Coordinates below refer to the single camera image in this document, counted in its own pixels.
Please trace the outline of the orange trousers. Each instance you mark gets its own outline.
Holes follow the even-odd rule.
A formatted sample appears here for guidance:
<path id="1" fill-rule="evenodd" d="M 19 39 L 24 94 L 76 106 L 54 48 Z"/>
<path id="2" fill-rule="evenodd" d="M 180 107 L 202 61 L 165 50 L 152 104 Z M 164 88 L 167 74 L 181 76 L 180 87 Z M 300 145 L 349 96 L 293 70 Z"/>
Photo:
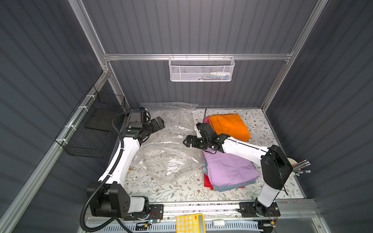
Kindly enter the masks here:
<path id="1" fill-rule="evenodd" d="M 248 128 L 237 114 L 210 116 L 209 124 L 218 135 L 226 134 L 243 142 L 251 138 Z"/>

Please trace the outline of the clear plastic vacuum bag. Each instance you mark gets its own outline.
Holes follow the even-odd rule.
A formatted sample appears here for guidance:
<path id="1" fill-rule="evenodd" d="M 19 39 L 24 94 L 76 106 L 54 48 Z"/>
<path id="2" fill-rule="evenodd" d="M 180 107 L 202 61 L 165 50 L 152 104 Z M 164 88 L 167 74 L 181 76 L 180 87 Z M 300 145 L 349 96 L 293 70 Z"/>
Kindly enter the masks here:
<path id="1" fill-rule="evenodd" d="M 153 133 L 135 154 L 130 167 L 140 166 L 155 179 L 172 183 L 203 167 L 202 151 L 186 147 L 187 136 L 196 135 L 193 111 L 196 103 L 141 103 L 151 117 L 161 117 L 164 129 Z"/>

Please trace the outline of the lilac garment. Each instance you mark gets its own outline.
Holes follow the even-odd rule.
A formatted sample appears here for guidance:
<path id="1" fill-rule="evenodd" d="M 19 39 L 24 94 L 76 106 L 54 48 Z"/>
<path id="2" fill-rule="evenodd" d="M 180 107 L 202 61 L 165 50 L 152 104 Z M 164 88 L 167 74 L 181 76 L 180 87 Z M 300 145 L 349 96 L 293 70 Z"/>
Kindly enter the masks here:
<path id="1" fill-rule="evenodd" d="M 208 177 L 213 185 L 223 186 L 257 180 L 259 172 L 249 160 L 237 155 L 204 151 L 204 159 L 208 168 Z"/>

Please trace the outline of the red garment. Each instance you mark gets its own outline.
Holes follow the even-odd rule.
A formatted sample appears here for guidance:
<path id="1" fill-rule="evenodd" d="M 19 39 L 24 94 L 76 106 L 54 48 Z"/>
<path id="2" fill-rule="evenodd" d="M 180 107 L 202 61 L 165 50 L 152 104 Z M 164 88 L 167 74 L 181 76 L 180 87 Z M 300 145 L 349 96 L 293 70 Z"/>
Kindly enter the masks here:
<path id="1" fill-rule="evenodd" d="M 218 191 L 218 192 L 229 191 L 229 190 L 237 189 L 237 188 L 244 188 L 243 186 L 239 187 L 238 185 L 224 185 L 224 186 L 213 185 L 210 182 L 209 177 L 205 174 L 204 174 L 204 187 L 210 188 L 211 190 Z"/>

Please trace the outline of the grey blue garment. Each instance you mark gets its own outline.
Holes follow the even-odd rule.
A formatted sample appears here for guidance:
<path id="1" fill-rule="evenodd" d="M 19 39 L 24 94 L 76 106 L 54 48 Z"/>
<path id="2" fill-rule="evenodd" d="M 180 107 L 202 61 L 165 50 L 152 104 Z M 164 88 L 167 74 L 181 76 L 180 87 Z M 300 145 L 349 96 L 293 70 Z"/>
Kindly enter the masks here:
<path id="1" fill-rule="evenodd" d="M 210 188 L 213 191 L 225 192 L 225 191 L 229 191 L 229 190 L 233 190 L 233 189 L 245 188 L 248 185 L 256 183 L 256 180 L 253 180 L 253 181 L 249 181 L 249 182 L 246 182 L 246 183 L 242 183 L 242 186 L 239 186 L 239 184 L 223 185 L 223 186 L 213 185 L 210 182 L 210 179 L 208 177 L 207 165 L 203 166 L 203 172 L 204 172 L 204 186 L 207 187 L 207 188 Z"/>

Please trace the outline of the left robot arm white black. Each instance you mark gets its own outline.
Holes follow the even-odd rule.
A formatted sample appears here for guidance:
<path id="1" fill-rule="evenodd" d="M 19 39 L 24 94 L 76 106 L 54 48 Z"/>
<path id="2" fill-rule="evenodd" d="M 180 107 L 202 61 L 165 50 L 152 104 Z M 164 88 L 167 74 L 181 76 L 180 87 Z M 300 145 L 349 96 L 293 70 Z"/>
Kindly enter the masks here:
<path id="1" fill-rule="evenodd" d="M 119 145 L 103 175 L 97 182 L 88 186 L 86 207 L 97 217 L 125 218 L 127 215 L 148 215 L 148 199 L 131 196 L 125 190 L 124 183 L 130 164 L 142 143 L 151 134 L 164 129 L 164 121 L 160 117 L 151 118 L 144 107 L 120 113 L 118 116 L 128 117 L 130 126 L 121 132 L 116 124 L 112 123 L 119 137 Z"/>

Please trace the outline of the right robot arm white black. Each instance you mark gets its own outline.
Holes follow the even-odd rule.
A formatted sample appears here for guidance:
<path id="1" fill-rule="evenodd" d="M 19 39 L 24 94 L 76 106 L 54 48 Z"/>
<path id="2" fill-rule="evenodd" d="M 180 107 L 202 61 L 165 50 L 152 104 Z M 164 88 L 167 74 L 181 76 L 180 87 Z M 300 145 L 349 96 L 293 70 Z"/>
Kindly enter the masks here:
<path id="1" fill-rule="evenodd" d="M 241 188 L 262 177 L 255 206 L 270 208 L 293 171 L 283 150 L 277 145 L 256 146 L 228 134 L 217 134 L 207 123 L 198 123 L 196 131 L 197 135 L 186 136 L 183 144 L 203 151 L 210 183 Z"/>

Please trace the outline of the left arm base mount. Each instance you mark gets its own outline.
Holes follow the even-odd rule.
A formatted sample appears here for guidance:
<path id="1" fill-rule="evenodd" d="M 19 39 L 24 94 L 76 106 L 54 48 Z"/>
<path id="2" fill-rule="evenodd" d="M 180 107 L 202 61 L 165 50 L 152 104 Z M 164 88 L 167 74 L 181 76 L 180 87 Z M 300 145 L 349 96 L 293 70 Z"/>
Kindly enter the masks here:
<path id="1" fill-rule="evenodd" d="M 147 197 L 130 197 L 129 212 L 123 218 L 125 221 L 161 221 L 163 219 L 164 205 L 150 204 Z"/>

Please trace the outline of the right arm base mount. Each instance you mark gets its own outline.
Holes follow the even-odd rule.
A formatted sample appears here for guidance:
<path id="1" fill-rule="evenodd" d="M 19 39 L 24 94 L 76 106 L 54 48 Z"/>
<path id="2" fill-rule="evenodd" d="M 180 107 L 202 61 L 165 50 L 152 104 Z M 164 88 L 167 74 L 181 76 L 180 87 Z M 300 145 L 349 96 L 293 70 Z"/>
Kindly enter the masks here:
<path id="1" fill-rule="evenodd" d="M 279 217 L 281 213 L 276 201 L 272 202 L 269 207 L 261 204 L 257 199 L 250 202 L 240 202 L 237 209 L 242 217 Z"/>

